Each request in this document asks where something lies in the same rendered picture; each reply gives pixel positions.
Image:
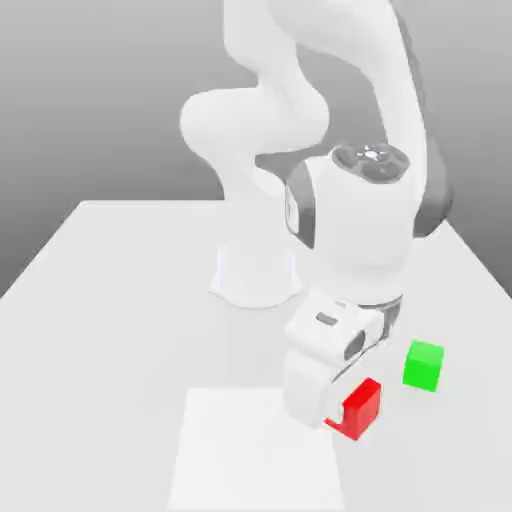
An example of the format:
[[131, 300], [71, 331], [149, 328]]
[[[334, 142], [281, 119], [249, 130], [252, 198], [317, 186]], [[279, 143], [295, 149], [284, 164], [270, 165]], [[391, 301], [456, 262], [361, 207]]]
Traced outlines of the small green cube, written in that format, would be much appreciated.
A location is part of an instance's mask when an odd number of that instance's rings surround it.
[[443, 359], [443, 346], [413, 340], [405, 359], [402, 383], [424, 391], [435, 392]]

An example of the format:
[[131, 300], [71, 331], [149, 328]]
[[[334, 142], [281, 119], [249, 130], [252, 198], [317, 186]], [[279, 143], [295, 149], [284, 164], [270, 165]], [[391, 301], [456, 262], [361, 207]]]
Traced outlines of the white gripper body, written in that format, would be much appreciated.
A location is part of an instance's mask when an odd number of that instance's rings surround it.
[[341, 367], [292, 348], [283, 365], [284, 408], [291, 418], [313, 429], [324, 425], [326, 417], [339, 421], [340, 403], [347, 396], [366, 378], [379, 382], [375, 370], [372, 350]]

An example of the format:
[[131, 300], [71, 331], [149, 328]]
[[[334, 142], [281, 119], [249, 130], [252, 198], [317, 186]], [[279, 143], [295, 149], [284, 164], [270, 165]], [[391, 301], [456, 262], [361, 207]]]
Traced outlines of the small red cube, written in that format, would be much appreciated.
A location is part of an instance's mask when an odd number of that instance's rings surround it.
[[324, 423], [346, 437], [357, 441], [377, 418], [380, 410], [381, 384], [366, 378], [341, 403], [341, 419], [329, 417]]

